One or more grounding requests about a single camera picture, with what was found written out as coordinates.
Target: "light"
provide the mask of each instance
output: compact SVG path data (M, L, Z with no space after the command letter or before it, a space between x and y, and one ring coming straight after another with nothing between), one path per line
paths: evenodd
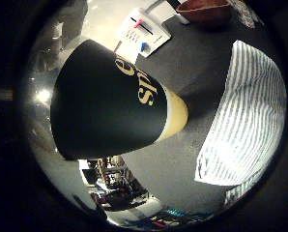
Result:
M46 103L50 98L50 93L48 90L41 90L38 94L37 94L37 100L42 102L42 103Z

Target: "cup rim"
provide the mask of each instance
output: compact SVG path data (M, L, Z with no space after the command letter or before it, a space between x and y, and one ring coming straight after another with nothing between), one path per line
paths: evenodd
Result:
M199 12L199 11L203 11L203 10L209 10L209 9L215 9L215 8L224 8L224 7L229 7L230 6L230 3L226 3L226 4L221 5L221 6L211 6L211 7L199 8L199 9L192 9L192 10L180 10L180 8L183 5L186 5L187 2L189 2L189 1L186 1L186 2L182 3L181 5L179 5L177 7L176 11L178 13L192 13L192 12Z

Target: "striped cloth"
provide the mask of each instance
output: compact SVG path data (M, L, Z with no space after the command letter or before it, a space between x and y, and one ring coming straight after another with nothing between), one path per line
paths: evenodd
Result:
M273 156L285 111L286 89L274 61L234 42L225 91L197 158L194 180L219 186L247 181Z

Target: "black paper cup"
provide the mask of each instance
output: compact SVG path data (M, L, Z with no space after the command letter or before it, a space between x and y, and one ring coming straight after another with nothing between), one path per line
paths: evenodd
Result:
M180 131L187 107L173 92L94 41L82 43L55 83L51 130L68 160L121 155Z

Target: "white striped napkin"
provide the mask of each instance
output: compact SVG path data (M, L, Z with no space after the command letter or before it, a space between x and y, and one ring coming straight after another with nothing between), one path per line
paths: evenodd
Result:
M219 186L247 181L273 156L285 112L286 89L277 65L262 51L234 42L225 91L194 180Z

